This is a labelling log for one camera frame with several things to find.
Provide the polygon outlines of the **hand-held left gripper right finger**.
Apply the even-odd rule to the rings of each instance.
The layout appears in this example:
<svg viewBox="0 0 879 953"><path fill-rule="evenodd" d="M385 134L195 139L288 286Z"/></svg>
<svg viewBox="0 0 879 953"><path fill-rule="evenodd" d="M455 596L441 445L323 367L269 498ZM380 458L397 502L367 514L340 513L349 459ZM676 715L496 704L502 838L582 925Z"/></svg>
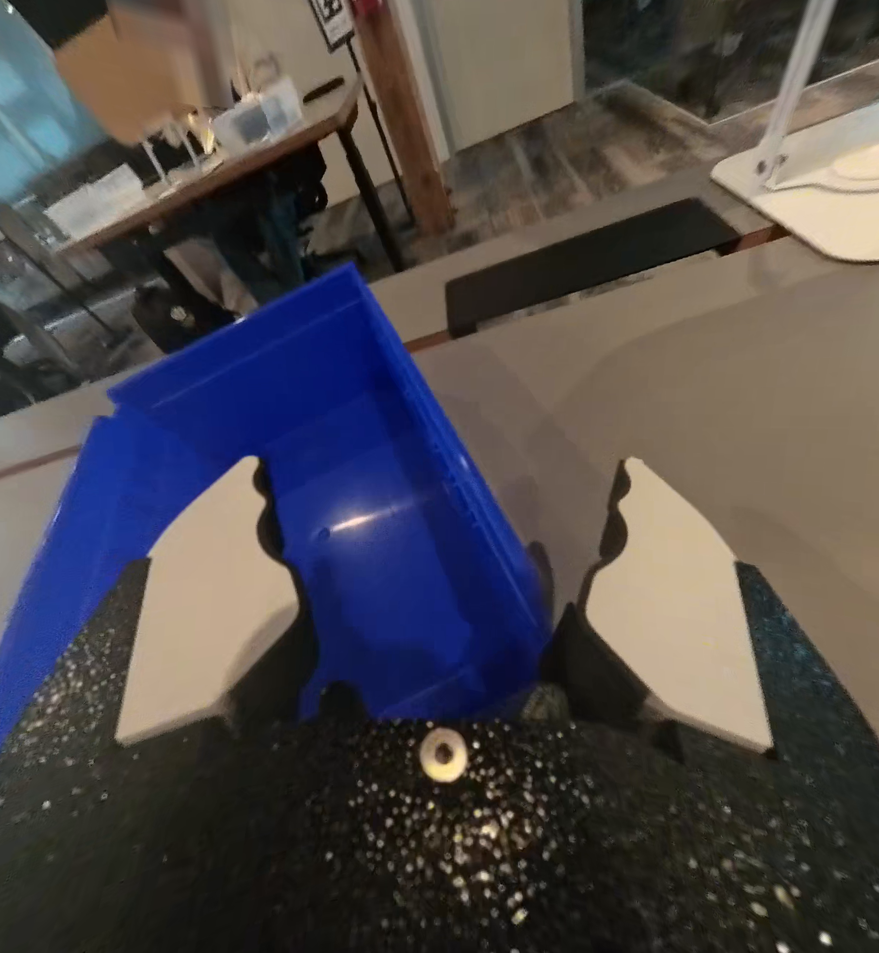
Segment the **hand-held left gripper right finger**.
<svg viewBox="0 0 879 953"><path fill-rule="evenodd" d="M573 718L679 723L753 754L774 747L738 560L638 458L619 462L600 557L542 654Z"/></svg>

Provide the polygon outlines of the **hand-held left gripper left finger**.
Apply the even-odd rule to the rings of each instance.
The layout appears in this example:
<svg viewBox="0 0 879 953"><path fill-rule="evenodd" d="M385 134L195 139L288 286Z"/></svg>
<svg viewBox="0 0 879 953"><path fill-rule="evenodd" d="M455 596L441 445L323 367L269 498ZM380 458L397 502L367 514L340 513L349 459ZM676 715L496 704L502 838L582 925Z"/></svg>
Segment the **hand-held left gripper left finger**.
<svg viewBox="0 0 879 953"><path fill-rule="evenodd" d="M147 559L115 740L133 746L210 719L294 721L319 643L266 464L240 459Z"/></svg>

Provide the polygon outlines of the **blue plastic bin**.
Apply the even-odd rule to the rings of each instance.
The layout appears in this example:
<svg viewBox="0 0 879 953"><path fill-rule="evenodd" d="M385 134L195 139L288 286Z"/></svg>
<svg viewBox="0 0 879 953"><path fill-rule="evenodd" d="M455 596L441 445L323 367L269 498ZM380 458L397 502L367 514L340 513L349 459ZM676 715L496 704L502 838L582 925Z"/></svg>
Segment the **blue plastic bin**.
<svg viewBox="0 0 879 953"><path fill-rule="evenodd" d="M109 390L0 640L0 750L128 563L245 457L266 465L319 662L386 719L472 718L529 685L538 570L353 266Z"/></svg>

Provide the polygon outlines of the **black backpack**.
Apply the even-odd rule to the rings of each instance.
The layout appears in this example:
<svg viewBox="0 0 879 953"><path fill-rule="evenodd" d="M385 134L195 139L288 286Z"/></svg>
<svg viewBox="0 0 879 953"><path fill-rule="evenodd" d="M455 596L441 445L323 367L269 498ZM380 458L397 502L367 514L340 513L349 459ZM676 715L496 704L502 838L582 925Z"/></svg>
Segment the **black backpack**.
<svg viewBox="0 0 879 953"><path fill-rule="evenodd" d="M189 307L167 287L140 287L135 290L132 317L161 354L169 355L234 324L230 311L203 295L199 300L198 306Z"/></svg>

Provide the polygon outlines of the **clear plastic box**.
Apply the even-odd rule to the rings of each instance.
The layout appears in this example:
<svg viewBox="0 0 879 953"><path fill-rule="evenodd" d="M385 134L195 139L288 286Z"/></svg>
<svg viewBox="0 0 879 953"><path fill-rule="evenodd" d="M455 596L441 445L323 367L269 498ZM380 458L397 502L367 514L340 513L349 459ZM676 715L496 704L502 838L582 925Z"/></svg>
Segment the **clear plastic box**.
<svg viewBox="0 0 879 953"><path fill-rule="evenodd" d="M66 239L76 240L106 227L144 201L140 177L123 164L44 208L43 214Z"/></svg>
<svg viewBox="0 0 879 953"><path fill-rule="evenodd" d="M303 104L289 75L242 98L211 121L217 146L230 154L290 134L304 124Z"/></svg>

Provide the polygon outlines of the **clear acrylic sheet stand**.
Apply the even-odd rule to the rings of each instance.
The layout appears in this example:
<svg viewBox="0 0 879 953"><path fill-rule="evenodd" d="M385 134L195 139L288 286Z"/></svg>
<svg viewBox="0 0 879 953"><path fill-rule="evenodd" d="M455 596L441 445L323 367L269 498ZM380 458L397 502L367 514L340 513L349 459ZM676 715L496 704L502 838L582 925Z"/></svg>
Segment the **clear acrylic sheet stand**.
<svg viewBox="0 0 879 953"><path fill-rule="evenodd" d="M790 132L837 2L805 7L762 137L720 161L719 187L830 259L879 263L879 101Z"/></svg>

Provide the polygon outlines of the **wooden office desk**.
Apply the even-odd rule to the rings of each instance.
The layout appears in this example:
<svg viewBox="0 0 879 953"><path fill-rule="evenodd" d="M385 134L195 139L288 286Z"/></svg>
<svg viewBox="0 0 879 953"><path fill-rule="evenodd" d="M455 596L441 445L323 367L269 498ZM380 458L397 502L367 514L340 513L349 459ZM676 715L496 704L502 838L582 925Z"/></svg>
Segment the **wooden office desk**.
<svg viewBox="0 0 879 953"><path fill-rule="evenodd" d="M353 180L387 259L394 272L405 271L408 266L393 225L352 136L359 114L361 92L361 79L357 77L350 80L309 103L304 108L302 120L291 131L262 139L234 155L224 153L222 158L207 162L199 171L189 173L174 185L153 186L143 193L141 201L132 209L81 237L55 246L52 255L77 255L100 250L117 240L135 240L143 232L161 232L202 201L217 197L238 183L250 184L256 173L263 173L289 155L335 136L346 156Z"/></svg>

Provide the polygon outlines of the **wooden column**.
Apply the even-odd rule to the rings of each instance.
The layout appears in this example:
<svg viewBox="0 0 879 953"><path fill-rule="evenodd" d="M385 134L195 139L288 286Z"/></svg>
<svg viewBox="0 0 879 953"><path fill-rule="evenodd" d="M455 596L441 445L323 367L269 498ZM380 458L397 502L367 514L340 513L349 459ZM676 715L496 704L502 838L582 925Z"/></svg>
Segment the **wooden column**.
<svg viewBox="0 0 879 953"><path fill-rule="evenodd" d="M350 6L412 215L426 235L450 232L455 212L398 19L387 1L351 1Z"/></svg>

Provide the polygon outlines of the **brown cardboard panel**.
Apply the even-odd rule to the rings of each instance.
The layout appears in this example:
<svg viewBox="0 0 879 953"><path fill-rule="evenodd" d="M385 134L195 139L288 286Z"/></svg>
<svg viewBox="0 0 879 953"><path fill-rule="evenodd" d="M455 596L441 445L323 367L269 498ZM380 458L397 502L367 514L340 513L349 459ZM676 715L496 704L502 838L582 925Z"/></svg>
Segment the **brown cardboard panel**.
<svg viewBox="0 0 879 953"><path fill-rule="evenodd" d="M137 145L167 123L233 104L231 22L220 1L110 1L53 50L54 65L103 130Z"/></svg>

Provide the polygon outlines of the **white door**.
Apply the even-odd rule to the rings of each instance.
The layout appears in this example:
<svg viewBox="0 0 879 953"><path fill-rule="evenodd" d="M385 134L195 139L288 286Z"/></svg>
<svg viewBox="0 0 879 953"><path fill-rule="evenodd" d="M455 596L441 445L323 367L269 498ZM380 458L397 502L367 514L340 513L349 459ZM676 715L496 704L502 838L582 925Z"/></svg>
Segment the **white door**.
<svg viewBox="0 0 879 953"><path fill-rule="evenodd" d="M584 94L582 2L420 1L410 6L451 154Z"/></svg>

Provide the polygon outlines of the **black white tag sign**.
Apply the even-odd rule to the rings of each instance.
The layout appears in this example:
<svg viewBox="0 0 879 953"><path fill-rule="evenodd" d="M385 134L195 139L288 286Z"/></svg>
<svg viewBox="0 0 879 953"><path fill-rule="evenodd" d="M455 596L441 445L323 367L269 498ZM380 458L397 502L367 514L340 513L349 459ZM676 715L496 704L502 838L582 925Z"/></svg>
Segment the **black white tag sign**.
<svg viewBox="0 0 879 953"><path fill-rule="evenodd" d="M413 208L409 201L406 188L402 182L401 174L398 169L398 163L394 156L389 137L387 136L383 125L378 104L372 93L372 88L368 82L366 73L361 65L360 59L354 47L355 30L352 23L350 12L350 2L346 1L310 1L309 2L314 20L321 31L327 46L328 52L333 54L338 49L345 48L350 56L353 69L360 80L364 97L367 102L369 113L371 114L374 127L385 158L389 164L393 179L398 188L398 195L406 210L409 224L416 224Z"/></svg>

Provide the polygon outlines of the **black screen panel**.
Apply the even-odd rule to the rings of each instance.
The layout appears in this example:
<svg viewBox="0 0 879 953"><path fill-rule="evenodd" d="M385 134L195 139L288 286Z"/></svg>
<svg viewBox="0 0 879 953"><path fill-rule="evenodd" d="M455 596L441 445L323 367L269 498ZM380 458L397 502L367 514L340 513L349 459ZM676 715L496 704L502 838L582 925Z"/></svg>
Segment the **black screen panel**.
<svg viewBox="0 0 879 953"><path fill-rule="evenodd" d="M109 12L107 1L11 1L11 5L52 51Z"/></svg>

